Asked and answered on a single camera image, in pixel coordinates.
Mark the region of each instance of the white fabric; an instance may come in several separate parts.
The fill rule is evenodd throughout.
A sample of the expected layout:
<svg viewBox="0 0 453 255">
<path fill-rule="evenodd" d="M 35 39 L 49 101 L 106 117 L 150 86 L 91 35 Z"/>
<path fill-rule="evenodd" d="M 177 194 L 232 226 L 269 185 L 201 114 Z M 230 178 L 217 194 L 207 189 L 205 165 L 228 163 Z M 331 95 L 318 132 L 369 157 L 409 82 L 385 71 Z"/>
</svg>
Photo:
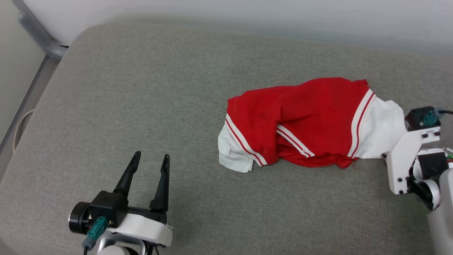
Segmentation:
<svg viewBox="0 0 453 255">
<path fill-rule="evenodd" d="M 352 157 L 380 158 L 393 149 L 406 133 L 404 114 L 393 101 L 374 97 L 366 109 L 359 127 L 359 148 Z"/>
<path fill-rule="evenodd" d="M 361 120 L 363 120 L 363 110 L 367 110 L 370 107 L 369 102 L 371 98 L 375 98 L 375 94 L 369 89 L 366 94 L 363 96 L 362 100 L 360 101 L 359 106 L 356 109 L 356 113 L 354 114 L 354 118 L 352 119 L 351 123 L 351 149 L 349 149 L 349 153 L 347 154 L 348 157 L 354 157 L 354 154 L 357 152 L 356 148 L 358 149 L 357 143 L 360 140 L 360 135 L 357 135 L 357 126 L 361 125 Z"/>
<path fill-rule="evenodd" d="M 231 137 L 233 137 L 236 144 L 238 146 L 240 145 L 239 147 L 243 149 L 245 152 L 252 155 L 253 160 L 256 159 L 256 163 L 260 167 L 262 167 L 263 165 L 267 165 L 267 162 L 264 159 L 264 157 L 250 147 L 249 143 L 247 142 L 247 139 L 244 137 L 241 131 L 236 127 L 234 122 L 231 120 L 230 115 L 226 114 L 226 118 L 227 119 L 225 120 L 225 124 L 227 125 L 228 131 L 230 132 Z"/>
<path fill-rule="evenodd" d="M 223 166 L 242 173 L 252 171 L 254 157 L 242 149 L 231 135 L 227 123 L 218 137 L 219 162 Z"/>
</svg>

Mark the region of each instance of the cable connector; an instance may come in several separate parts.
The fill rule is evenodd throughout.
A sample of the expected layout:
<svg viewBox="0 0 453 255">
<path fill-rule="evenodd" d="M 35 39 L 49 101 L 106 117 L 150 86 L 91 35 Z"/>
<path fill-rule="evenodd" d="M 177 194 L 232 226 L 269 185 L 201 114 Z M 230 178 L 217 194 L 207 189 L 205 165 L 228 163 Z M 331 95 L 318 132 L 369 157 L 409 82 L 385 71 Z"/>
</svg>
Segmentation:
<svg viewBox="0 0 453 255">
<path fill-rule="evenodd" d="M 87 233 L 87 238 L 82 243 L 82 248 L 88 247 L 88 250 L 92 250 L 96 246 L 96 242 L 99 237 L 106 231 L 108 226 L 108 220 L 105 217 L 98 217 L 96 222 Z"/>
<path fill-rule="evenodd" d="M 445 115 L 445 113 L 443 113 L 443 109 L 435 108 L 433 111 L 430 111 L 425 116 L 423 116 L 423 121 L 422 121 L 423 126 L 431 127 L 444 115 Z"/>
</svg>

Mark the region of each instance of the white stripe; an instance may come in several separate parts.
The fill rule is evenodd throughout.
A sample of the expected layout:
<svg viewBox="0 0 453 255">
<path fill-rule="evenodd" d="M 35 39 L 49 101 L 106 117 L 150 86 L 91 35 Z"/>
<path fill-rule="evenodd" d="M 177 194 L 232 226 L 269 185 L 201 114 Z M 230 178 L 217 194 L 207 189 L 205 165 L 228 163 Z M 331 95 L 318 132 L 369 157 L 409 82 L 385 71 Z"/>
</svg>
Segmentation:
<svg viewBox="0 0 453 255">
<path fill-rule="evenodd" d="M 363 96 L 362 101 L 360 101 L 359 106 L 357 107 L 356 113 L 354 114 L 354 118 L 352 119 L 352 124 L 351 124 L 351 135 L 352 135 L 352 142 L 351 142 L 351 148 L 349 149 L 349 152 L 347 154 L 348 157 L 352 157 L 352 153 L 357 147 L 357 143 L 359 141 L 359 137 L 357 137 L 357 125 L 359 124 L 360 116 L 362 115 L 362 112 L 365 110 L 366 103 L 370 99 L 370 97 L 373 95 L 373 92 L 371 89 L 368 89 L 368 91 L 365 93 L 365 96 Z"/>
<path fill-rule="evenodd" d="M 283 133 L 283 132 L 281 132 L 280 130 L 277 129 L 277 134 L 283 136 L 283 138 L 285 138 L 288 142 L 290 142 L 290 143 L 294 146 L 294 148 L 296 148 L 296 149 L 300 152 L 300 154 L 304 155 L 305 157 L 309 157 L 309 155 L 306 154 L 303 150 L 301 150 L 301 149 L 299 148 L 299 146 L 297 146 L 291 139 L 289 139 L 289 138 L 285 135 L 285 133 Z"/>
<path fill-rule="evenodd" d="M 248 150 L 250 153 L 256 155 L 261 160 L 263 165 L 267 165 L 267 162 L 264 159 L 264 157 L 261 154 L 259 154 L 258 152 L 252 150 L 252 148 L 250 147 L 246 138 L 242 135 L 242 133 L 239 131 L 239 129 L 236 127 L 236 125 L 231 120 L 230 115 L 226 114 L 226 118 L 227 118 L 226 120 L 230 124 L 231 128 L 233 129 L 232 131 L 234 132 L 231 134 L 231 136 L 233 136 L 233 138 L 236 139 L 236 136 L 234 135 L 234 134 L 236 134 L 237 137 L 239 138 L 239 140 L 241 141 L 242 145 L 244 145 L 245 149 Z"/>
<path fill-rule="evenodd" d="M 296 144 L 298 144 L 300 146 L 300 148 L 302 148 L 302 150 L 305 152 L 305 153 L 302 153 L 300 152 L 300 148 L 299 146 L 296 146 L 294 144 L 294 142 L 289 139 L 289 137 L 286 137 L 284 135 L 282 135 L 286 140 L 288 140 L 288 142 L 290 142 L 294 147 L 296 147 L 296 149 L 303 155 L 305 155 L 306 157 L 313 157 L 314 156 L 314 153 L 311 152 L 295 135 L 293 135 L 293 133 L 291 133 L 290 130 L 288 130 L 287 128 L 283 127 L 282 125 L 278 125 L 277 126 L 278 129 L 280 129 L 281 131 L 285 132 L 290 138 L 292 138 L 294 140 L 294 142 L 296 142 Z"/>
<path fill-rule="evenodd" d="M 357 142 L 358 142 L 357 150 L 356 150 L 356 152 L 354 152 L 353 155 L 351 156 L 352 158 L 355 158 L 355 157 L 356 157 L 357 151 L 358 151 L 359 148 L 360 148 L 360 139 L 359 139 L 359 138 L 360 138 L 360 134 L 361 134 L 361 131 L 360 131 L 360 130 L 362 130 L 363 120 L 366 118 L 367 111 L 368 111 L 368 109 L 371 108 L 370 106 L 373 104 L 374 98 L 377 98 L 377 96 L 376 96 L 375 94 L 373 94 L 373 95 L 371 96 L 370 102 L 368 103 L 367 107 L 366 107 L 365 109 L 363 109 L 362 120 L 360 121 L 360 123 L 358 124 L 359 126 L 357 127 L 358 130 L 359 130 L 359 132 L 356 132 L 356 134 L 358 135 L 358 136 L 357 136 Z"/>
<path fill-rule="evenodd" d="M 246 152 L 246 151 L 244 150 L 244 148 L 242 148 L 241 143 L 239 142 L 239 140 L 237 140 L 237 138 L 236 138 L 236 136 L 234 135 L 233 131 L 230 130 L 230 127 L 229 127 L 229 125 L 228 125 L 229 123 L 232 123 L 232 122 L 228 122 L 228 123 L 227 123 L 227 121 L 225 120 L 225 125 L 226 125 L 226 127 L 227 127 L 227 129 L 228 129 L 228 132 L 230 133 L 231 137 L 233 137 L 234 142 L 237 144 L 238 148 L 241 149 L 242 151 L 244 151 L 244 154 L 251 155 L 250 153 Z M 252 159 L 253 159 L 260 167 L 263 166 L 263 165 L 261 165 L 261 163 L 260 163 L 258 160 L 256 160 L 255 157 L 252 156 Z"/>
</svg>

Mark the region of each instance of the wire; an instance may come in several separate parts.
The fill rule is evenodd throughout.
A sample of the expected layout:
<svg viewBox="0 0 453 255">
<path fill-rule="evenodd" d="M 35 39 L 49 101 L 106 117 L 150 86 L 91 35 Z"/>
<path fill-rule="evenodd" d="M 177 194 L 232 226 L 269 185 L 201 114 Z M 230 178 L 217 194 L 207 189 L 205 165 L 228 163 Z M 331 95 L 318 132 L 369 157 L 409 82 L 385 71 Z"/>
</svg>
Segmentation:
<svg viewBox="0 0 453 255">
<path fill-rule="evenodd" d="M 16 147 L 17 147 L 17 134 L 19 132 L 20 127 L 24 123 L 25 118 L 27 118 L 28 115 L 30 115 L 32 112 L 34 112 L 34 109 L 31 111 L 28 111 L 26 114 L 20 118 L 19 122 L 17 123 L 16 131 L 14 132 L 14 137 L 13 137 L 13 154 L 16 152 Z"/>
<path fill-rule="evenodd" d="M 447 111 L 447 110 L 440 110 L 438 113 L 447 113 L 447 114 L 453 114 L 453 111 Z"/>
</svg>

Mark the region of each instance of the gray cushion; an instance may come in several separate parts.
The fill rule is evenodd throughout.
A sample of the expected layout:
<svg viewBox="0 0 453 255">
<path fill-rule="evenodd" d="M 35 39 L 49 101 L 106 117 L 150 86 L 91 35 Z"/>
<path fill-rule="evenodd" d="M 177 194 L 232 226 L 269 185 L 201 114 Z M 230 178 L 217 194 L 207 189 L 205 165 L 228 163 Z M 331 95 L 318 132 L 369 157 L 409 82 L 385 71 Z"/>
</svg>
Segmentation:
<svg viewBox="0 0 453 255">
<path fill-rule="evenodd" d="M 427 211 L 393 195 L 381 160 L 347 169 L 218 163 L 227 99 L 318 77 L 367 79 L 407 112 L 453 108 L 452 59 L 150 24 L 100 25 L 71 45 L 0 185 L 0 237 L 20 254 L 82 253 L 72 207 L 113 190 L 142 151 L 129 194 L 146 208 L 171 157 L 162 254 L 429 254 Z M 453 138 L 443 121 L 440 146 Z"/>
</svg>

